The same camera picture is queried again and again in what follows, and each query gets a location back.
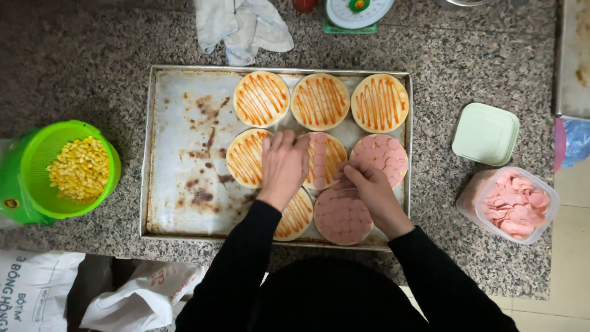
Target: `speckled countertop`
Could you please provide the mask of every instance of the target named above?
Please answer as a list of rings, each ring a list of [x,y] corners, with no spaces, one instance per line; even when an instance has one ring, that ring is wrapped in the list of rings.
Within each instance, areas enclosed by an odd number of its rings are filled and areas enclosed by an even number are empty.
[[[374,35],[328,35],[321,13],[277,8],[293,35],[287,53],[261,51],[255,66],[404,70],[414,75],[412,215],[490,295],[548,299],[551,229],[530,246],[484,232],[454,202],[483,165],[451,151],[453,125],[472,101],[513,112],[520,134],[509,165],[553,182],[550,115],[555,0],[499,0],[443,11],[432,0],[397,0]],[[0,137],[79,119],[100,128],[121,156],[117,190],[96,210],[51,228],[0,232],[0,245],[65,249],[160,261],[210,263],[219,244],[139,237],[149,67],[225,65],[198,47],[187,0],[59,0],[0,5]],[[271,269],[313,255],[363,262],[405,284],[391,253],[275,246]]]

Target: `black sleeve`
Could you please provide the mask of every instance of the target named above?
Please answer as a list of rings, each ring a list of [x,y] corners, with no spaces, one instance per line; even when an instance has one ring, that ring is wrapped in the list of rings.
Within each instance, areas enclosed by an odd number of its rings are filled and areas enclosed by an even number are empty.
[[[277,209],[253,202],[176,318],[177,331],[246,329],[280,220]]]
[[[434,330],[517,331],[514,321],[418,226],[389,247]]]

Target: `sweet corn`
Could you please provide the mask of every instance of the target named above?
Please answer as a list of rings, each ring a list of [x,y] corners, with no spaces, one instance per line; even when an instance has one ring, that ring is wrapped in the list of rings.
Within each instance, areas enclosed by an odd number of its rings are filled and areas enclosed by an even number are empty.
[[[91,202],[104,191],[109,180],[109,158],[102,142],[88,136],[68,143],[47,166],[51,187],[57,187],[58,198],[68,198],[76,204]]]

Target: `towel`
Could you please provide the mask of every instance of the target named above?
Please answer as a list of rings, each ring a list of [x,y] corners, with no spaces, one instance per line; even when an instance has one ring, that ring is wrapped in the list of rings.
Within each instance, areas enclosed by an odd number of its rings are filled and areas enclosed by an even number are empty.
[[[196,35],[205,54],[223,40],[230,66],[254,63],[259,48],[293,48],[287,24],[268,0],[195,0]]]

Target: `hand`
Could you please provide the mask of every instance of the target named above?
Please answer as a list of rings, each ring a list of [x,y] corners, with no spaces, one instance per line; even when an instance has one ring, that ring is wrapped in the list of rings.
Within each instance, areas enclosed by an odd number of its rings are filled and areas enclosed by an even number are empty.
[[[262,190],[257,199],[283,212],[309,172],[309,135],[292,130],[262,140]]]
[[[341,197],[360,199],[369,209],[373,223],[389,240],[411,232],[415,227],[391,190],[387,176],[366,163],[346,161],[338,165],[334,185]]]

